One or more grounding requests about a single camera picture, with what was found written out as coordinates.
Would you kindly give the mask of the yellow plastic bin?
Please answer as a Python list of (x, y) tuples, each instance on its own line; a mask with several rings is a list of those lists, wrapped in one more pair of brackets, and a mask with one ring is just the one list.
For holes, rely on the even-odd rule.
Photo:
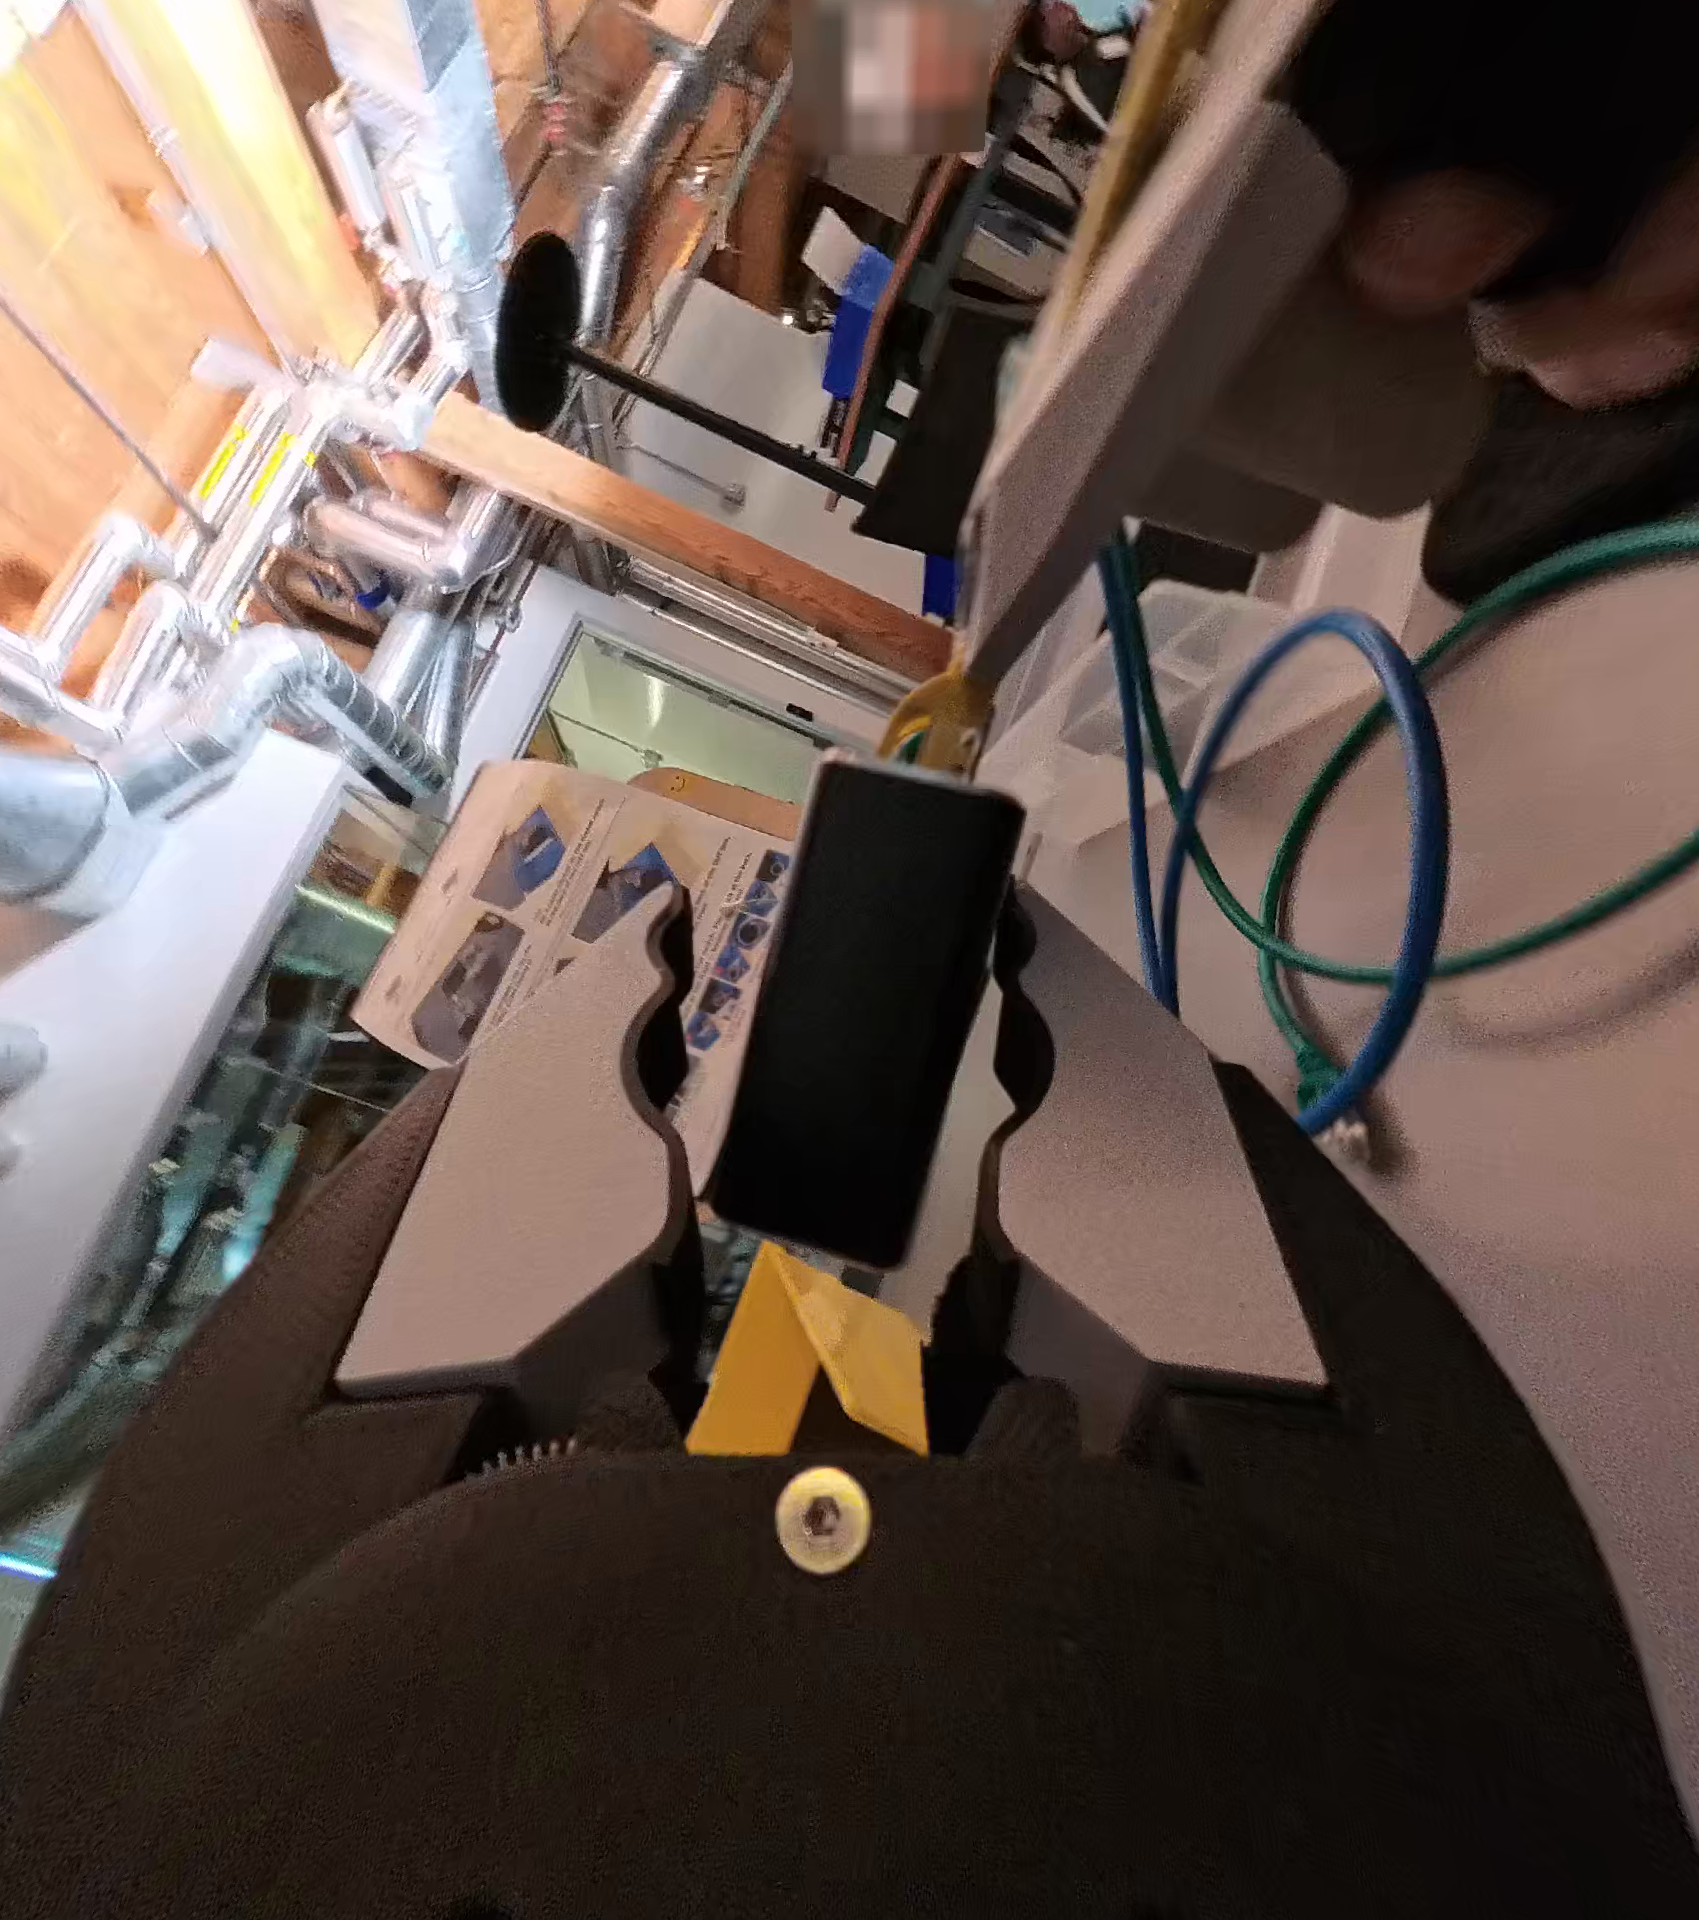
[(924, 1336), (913, 1318), (767, 1239), (713, 1358), (686, 1450), (790, 1454), (816, 1381), (827, 1381), (852, 1425), (908, 1454), (931, 1454)]

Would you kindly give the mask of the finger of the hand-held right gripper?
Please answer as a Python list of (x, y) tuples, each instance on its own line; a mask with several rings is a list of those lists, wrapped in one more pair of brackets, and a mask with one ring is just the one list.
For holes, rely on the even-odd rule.
[(962, 671), (999, 686), (1335, 238), (1344, 180), (1277, 99), (1204, 85), (1074, 310), (1033, 343), (964, 524)]

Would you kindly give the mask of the clear plastic bin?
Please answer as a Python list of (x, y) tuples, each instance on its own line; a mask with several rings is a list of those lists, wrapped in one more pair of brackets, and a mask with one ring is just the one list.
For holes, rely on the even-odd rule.
[[(1246, 589), (1252, 612), (1232, 619), (1215, 646), (1203, 644), (1196, 689), (1163, 698), (1173, 744), (1191, 749), (1207, 707), (1243, 657), (1270, 633), (1320, 607), (1370, 612), (1409, 646), (1439, 626), (1439, 602), (1421, 583), (1421, 541), (1431, 508), (1394, 519), (1322, 509), (1294, 549), (1257, 565)], [(1029, 889), (1053, 900), (1100, 951), (1148, 986), (1132, 915), (1125, 855), (1125, 763), (1110, 641), (1084, 644), (1059, 666), (1044, 696), (999, 735), (982, 774), (1029, 803)], [(1309, 788), (1316, 752), (1379, 698), (1365, 661), (1335, 635), (1283, 663), (1232, 735), (1204, 797), (1204, 841), (1235, 895), (1254, 904), (1261, 859), (1252, 829), (1279, 829), (1285, 808)]]

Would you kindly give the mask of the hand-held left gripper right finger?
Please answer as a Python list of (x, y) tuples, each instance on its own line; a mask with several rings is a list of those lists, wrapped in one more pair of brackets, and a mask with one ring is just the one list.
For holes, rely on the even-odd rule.
[(1012, 885), (981, 1158), (971, 1322), (1132, 1443), (1170, 1394), (1311, 1401), (1327, 1359), (1214, 1055), (1058, 904)]

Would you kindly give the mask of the foil wrapped duct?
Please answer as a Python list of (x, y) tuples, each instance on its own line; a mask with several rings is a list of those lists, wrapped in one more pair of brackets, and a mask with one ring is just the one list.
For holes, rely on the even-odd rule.
[(499, 299), (516, 206), (476, 3), (314, 3), (408, 269), (469, 325)]

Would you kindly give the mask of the black round disc stand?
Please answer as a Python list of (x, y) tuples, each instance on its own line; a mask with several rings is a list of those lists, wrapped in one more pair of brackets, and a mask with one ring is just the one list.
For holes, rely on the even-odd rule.
[(830, 494), (842, 494), (861, 508), (875, 502), (875, 483), (584, 349), (580, 323), (583, 272), (577, 251), (558, 232), (529, 236), (507, 262), (496, 320), (496, 391), (511, 424), (547, 434), (562, 416), (573, 376), (583, 373)]

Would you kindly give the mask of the printed instruction sheet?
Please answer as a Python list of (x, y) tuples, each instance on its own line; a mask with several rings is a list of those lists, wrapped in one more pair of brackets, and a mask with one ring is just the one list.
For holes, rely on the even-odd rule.
[(426, 1069), (458, 1063), (477, 1034), (677, 885), (693, 907), (690, 1071), (671, 1121), (705, 1187), (790, 853), (794, 841), (636, 793), (465, 797), (351, 1019)]

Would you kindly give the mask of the instruction sheet on stand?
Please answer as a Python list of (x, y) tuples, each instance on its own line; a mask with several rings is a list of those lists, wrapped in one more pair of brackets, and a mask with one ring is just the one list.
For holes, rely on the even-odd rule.
[(746, 829), (790, 844), (805, 819), (801, 800), (767, 797), (736, 781), (712, 778), (680, 766), (658, 766), (634, 778), (609, 778), (548, 759), (492, 759), (477, 768), (467, 800), (496, 803), (499, 797), (529, 797), (558, 793), (562, 797), (599, 797), (601, 793), (636, 793), (693, 808), (732, 829)]

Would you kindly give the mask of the silver ventilation duct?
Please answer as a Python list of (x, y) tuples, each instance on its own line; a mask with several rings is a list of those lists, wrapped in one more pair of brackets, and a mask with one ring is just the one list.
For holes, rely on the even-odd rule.
[(452, 777), (452, 759), (315, 633), (251, 626), (198, 686), (156, 698), (94, 757), (0, 745), (0, 900), (109, 914), (170, 826), (229, 788), (285, 712), (326, 726), (413, 797)]

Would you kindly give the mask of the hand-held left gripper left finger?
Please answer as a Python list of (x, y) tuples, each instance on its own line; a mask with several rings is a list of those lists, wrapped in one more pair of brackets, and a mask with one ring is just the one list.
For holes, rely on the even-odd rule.
[(503, 1394), (577, 1417), (613, 1373), (686, 1373), (704, 1318), (680, 1003), (693, 903), (666, 881), (485, 1034), (408, 1191), (334, 1387)]

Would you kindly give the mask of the person's right hand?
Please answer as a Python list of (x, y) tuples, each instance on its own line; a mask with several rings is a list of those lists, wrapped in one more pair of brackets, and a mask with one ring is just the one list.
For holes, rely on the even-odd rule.
[(1446, 166), (1380, 187), (1342, 228), (1342, 276), (1401, 320), (1460, 317), (1484, 371), (1524, 373), (1582, 410), (1671, 390), (1699, 371), (1699, 140), (1630, 214), (1585, 282), (1495, 291), (1557, 214), (1495, 170)]

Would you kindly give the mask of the blue crate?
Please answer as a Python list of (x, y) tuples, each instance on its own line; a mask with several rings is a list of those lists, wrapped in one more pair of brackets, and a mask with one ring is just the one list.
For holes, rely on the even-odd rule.
[(822, 387), (831, 398), (852, 399), (856, 395), (861, 356), (889, 282), (892, 261), (879, 246), (861, 246), (849, 262), (838, 287), (835, 323), (822, 364)]

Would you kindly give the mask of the black ethernet switch box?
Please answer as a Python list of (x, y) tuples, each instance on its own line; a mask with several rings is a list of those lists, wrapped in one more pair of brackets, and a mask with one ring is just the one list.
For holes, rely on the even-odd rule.
[(907, 1261), (1023, 829), (1005, 789), (824, 757), (705, 1187), (721, 1221)]

